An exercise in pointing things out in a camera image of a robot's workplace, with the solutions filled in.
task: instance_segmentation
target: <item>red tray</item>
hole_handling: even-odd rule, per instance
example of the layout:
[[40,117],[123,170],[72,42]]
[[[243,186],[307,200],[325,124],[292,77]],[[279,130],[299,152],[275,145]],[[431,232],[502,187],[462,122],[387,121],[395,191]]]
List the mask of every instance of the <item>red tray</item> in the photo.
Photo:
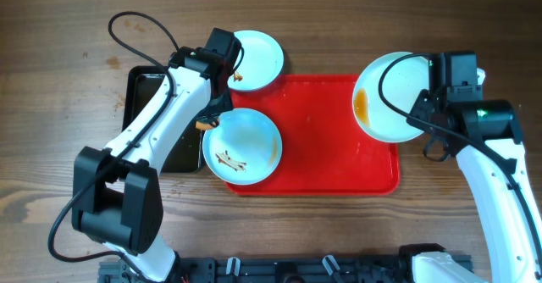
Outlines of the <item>red tray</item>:
[[396,144],[376,141],[352,111],[358,75],[281,75],[256,92],[232,92],[236,108],[266,114],[279,128],[282,158],[266,179],[226,183],[240,195],[383,195],[399,185]]

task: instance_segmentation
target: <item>white plate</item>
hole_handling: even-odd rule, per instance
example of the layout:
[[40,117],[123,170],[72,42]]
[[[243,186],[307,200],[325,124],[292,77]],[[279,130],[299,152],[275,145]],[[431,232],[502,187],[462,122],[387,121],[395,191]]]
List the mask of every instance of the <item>white plate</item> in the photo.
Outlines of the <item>white plate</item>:
[[[216,154],[228,151],[246,170],[220,164]],[[236,108],[220,115],[220,125],[203,136],[203,156],[211,171],[235,185],[251,185],[267,178],[279,165],[282,140],[277,126],[265,114]]]
[[[394,60],[410,54],[386,54],[372,62],[360,75],[352,95],[352,109],[357,92],[364,88],[368,98],[369,126],[356,117],[357,123],[372,138],[382,142],[405,142],[423,131],[410,126],[407,119],[386,106],[379,96],[379,80],[384,69]],[[429,89],[429,67],[425,58],[408,58],[396,64],[384,79],[382,91],[388,101],[410,113],[422,89]]]
[[238,31],[235,37],[241,41],[245,49],[245,56],[237,69],[243,80],[234,81],[234,77],[231,76],[228,79],[228,86],[240,92],[251,92],[271,83],[285,63],[285,55],[277,41],[258,31]]

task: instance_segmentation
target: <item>cable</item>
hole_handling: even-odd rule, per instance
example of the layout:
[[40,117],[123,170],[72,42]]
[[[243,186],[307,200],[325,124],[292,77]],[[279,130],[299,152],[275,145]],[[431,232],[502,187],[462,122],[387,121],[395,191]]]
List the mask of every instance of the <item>cable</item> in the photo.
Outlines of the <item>cable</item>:
[[128,154],[130,152],[130,150],[137,145],[137,142],[145,135],[145,133],[147,133],[147,131],[152,127],[152,125],[156,122],[156,120],[160,117],[160,115],[163,113],[163,111],[166,109],[166,107],[168,106],[169,104],[169,101],[171,100],[171,97],[174,95],[174,82],[173,82],[173,76],[171,76],[171,74],[169,73],[169,71],[163,67],[158,61],[156,61],[155,59],[149,57],[148,55],[146,55],[145,53],[142,53],[136,49],[134,49],[133,47],[129,46],[128,44],[122,42],[114,33],[113,33],[113,22],[119,18],[119,17],[122,17],[122,16],[125,16],[125,15],[135,15],[135,16],[140,16],[140,17],[143,17],[145,19],[149,19],[151,22],[153,22],[154,24],[156,24],[157,26],[160,27],[160,29],[162,29],[166,35],[168,35],[169,39],[171,40],[171,42],[174,44],[174,47],[175,47],[175,50],[179,50],[179,46],[177,46],[177,42],[175,41],[175,39],[171,36],[171,34],[169,33],[169,31],[162,25],[160,24],[157,20],[155,20],[154,18],[148,16],[148,15],[145,15],[145,14],[142,14],[142,13],[139,13],[139,12],[122,12],[122,13],[118,13],[116,15],[114,15],[111,20],[109,20],[109,24],[108,24],[108,31],[109,31],[109,35],[122,47],[128,49],[130,52],[132,53],[135,53],[137,55],[139,55],[140,57],[148,60],[149,62],[153,63],[154,65],[156,65],[162,72],[164,72],[164,74],[166,74],[166,77],[168,78],[168,82],[169,82],[169,92],[168,92],[168,95],[166,96],[166,99],[163,101],[162,103],[162,106],[157,110],[157,112],[152,116],[151,119],[149,119],[149,121],[147,122],[147,124],[141,129],[141,131],[139,133],[137,133],[137,135],[135,135],[134,139],[127,145],[127,147],[122,151],[120,152],[114,159],[113,161],[111,161],[109,164],[107,164],[105,167],[103,167],[103,169],[100,169],[97,174],[92,178],[90,179],[87,183],[86,183],[86,186],[83,187],[81,190],[79,190],[77,193],[75,193],[73,195],[73,197],[69,200],[69,202],[64,206],[64,208],[62,209],[62,211],[60,211],[60,214],[58,215],[58,217],[56,218],[56,220],[54,221],[53,223],[53,226],[51,227],[51,230],[49,232],[49,237],[48,237],[48,240],[47,240],[47,247],[49,249],[49,253],[51,253],[51,255],[60,260],[60,261],[63,261],[63,262],[69,262],[69,263],[77,263],[77,262],[83,262],[83,261],[88,261],[88,260],[91,260],[91,259],[94,259],[94,258],[101,258],[101,257],[105,257],[105,256],[109,256],[109,255],[115,255],[115,256],[118,256],[119,258],[122,258],[141,278],[140,280],[147,280],[145,279],[145,277],[142,275],[142,272],[128,259],[126,258],[125,254],[122,253],[122,252],[116,252],[116,251],[106,251],[106,252],[100,252],[100,253],[94,253],[94,254],[91,254],[91,255],[87,255],[85,257],[77,257],[77,258],[71,258],[71,257],[66,257],[60,253],[58,253],[56,251],[56,249],[54,248],[54,237],[56,236],[57,234],[57,231],[58,231],[58,227],[60,226],[60,223],[62,223],[63,219],[66,217],[66,214],[70,211],[70,209],[72,209],[72,207],[74,206],[75,203],[77,203],[77,201],[85,194],[86,191],[88,191],[94,184],[96,184],[96,182],[98,180],[101,180],[103,179],[110,171],[111,169],[114,168],[115,164],[120,160],[122,159],[126,154]]
[[492,150],[491,148],[489,148],[488,146],[486,146],[485,144],[483,144],[481,142],[473,141],[469,137],[464,136],[464,135],[462,135],[462,134],[460,134],[460,133],[458,133],[456,131],[449,130],[449,129],[445,128],[445,127],[442,127],[442,126],[439,126],[439,125],[424,121],[422,119],[416,118],[416,117],[402,111],[401,109],[394,106],[392,103],[390,103],[390,101],[388,101],[385,98],[384,92],[382,90],[382,86],[384,84],[384,78],[386,77],[386,75],[388,74],[390,69],[393,68],[393,66],[395,66],[396,64],[398,64],[399,62],[401,62],[401,61],[403,61],[405,59],[416,58],[416,57],[429,57],[430,58],[431,54],[430,53],[407,54],[407,55],[405,55],[403,57],[400,57],[400,58],[396,59],[395,61],[393,61],[384,70],[384,73],[382,73],[382,75],[380,76],[380,80],[379,80],[379,96],[380,96],[380,99],[382,99],[382,102],[384,102],[384,104],[386,104],[389,108],[391,108],[391,110],[393,110],[396,113],[404,116],[405,118],[412,119],[412,120],[417,121],[418,123],[429,126],[429,127],[432,128],[432,130],[441,130],[441,131],[444,131],[448,135],[452,135],[454,137],[457,137],[457,138],[465,141],[467,144],[473,146],[479,152],[481,152],[483,155],[485,155],[487,158],[489,158],[491,161],[493,161],[497,165],[497,167],[503,172],[505,177],[508,179],[508,182],[510,183],[510,186],[512,186],[512,189],[514,190],[514,193],[516,194],[516,197],[517,197],[517,200],[519,201],[519,204],[522,206],[523,213],[525,214],[525,219],[527,220],[528,228],[529,228],[531,236],[533,238],[534,250],[536,251],[536,255],[538,257],[538,260],[542,261],[542,246],[540,245],[540,238],[539,238],[539,235],[538,235],[538,233],[536,231],[536,225],[534,224],[533,215],[531,214],[531,212],[528,209],[527,201],[525,200],[525,196],[522,194],[521,188],[519,187],[518,183],[514,180],[514,177],[512,176],[512,174],[507,169],[505,169],[506,166],[504,165],[504,162],[503,162],[504,158],[501,155],[499,155],[497,152],[495,152],[494,150]]
[[239,63],[234,67],[234,70],[231,72],[232,74],[237,71],[237,68],[239,68],[239,66],[241,66],[243,58],[245,58],[245,48],[241,46],[241,59],[239,60]]

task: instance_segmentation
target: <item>wooden tabletop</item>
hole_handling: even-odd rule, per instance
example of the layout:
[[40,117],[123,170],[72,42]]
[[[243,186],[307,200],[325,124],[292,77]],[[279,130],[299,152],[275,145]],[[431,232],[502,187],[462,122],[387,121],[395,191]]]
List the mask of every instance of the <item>wooden tabletop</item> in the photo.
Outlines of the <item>wooden tabletop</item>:
[[[293,74],[359,74],[395,51],[475,50],[485,98],[519,112],[542,197],[542,0],[0,0],[0,282],[95,281],[98,261],[60,263],[46,240],[71,198],[75,155],[119,134],[127,73],[147,64],[108,35],[124,10],[152,15],[189,47],[213,27],[267,32]],[[126,20],[119,36],[166,62],[174,49],[163,33]],[[427,139],[400,145],[401,184],[384,197],[238,197],[207,169],[164,175],[162,234],[181,257],[394,253],[437,242],[471,254],[489,279],[467,182],[454,159],[423,158]],[[57,247],[71,256],[104,249],[69,222]]]

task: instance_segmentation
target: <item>table surface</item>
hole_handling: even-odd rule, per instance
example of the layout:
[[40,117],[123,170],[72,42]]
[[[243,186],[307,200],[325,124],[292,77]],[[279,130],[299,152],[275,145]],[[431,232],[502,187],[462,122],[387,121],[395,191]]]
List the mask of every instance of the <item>table surface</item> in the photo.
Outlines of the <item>table surface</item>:
[[[285,73],[359,74],[394,51],[473,49],[485,98],[519,112],[534,195],[542,197],[542,0],[0,0],[0,282],[93,282],[97,261],[51,258],[46,239],[71,197],[75,155],[120,132],[128,71],[147,64],[108,35],[135,10],[161,20],[180,45],[211,29],[258,30],[285,50]],[[167,38],[143,19],[119,36],[161,62]],[[423,158],[427,137],[400,145],[402,181],[384,197],[238,197],[207,169],[161,178],[162,234],[181,257],[393,253],[437,242],[473,256],[490,278],[472,194],[452,159]],[[61,226],[58,250],[101,245]]]

